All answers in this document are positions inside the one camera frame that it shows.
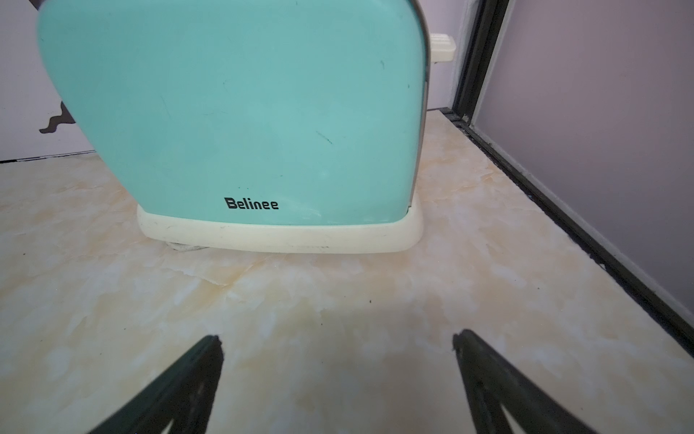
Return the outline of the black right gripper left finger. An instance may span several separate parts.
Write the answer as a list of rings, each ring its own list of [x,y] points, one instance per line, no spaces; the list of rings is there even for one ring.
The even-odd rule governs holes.
[[[204,433],[218,389],[224,353],[206,336],[93,433]]]

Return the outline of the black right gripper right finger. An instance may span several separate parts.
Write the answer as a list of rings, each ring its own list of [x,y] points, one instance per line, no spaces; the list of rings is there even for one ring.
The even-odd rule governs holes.
[[[453,350],[478,433],[512,433],[511,414],[526,433],[593,433],[595,430],[553,400],[488,345],[464,329]]]

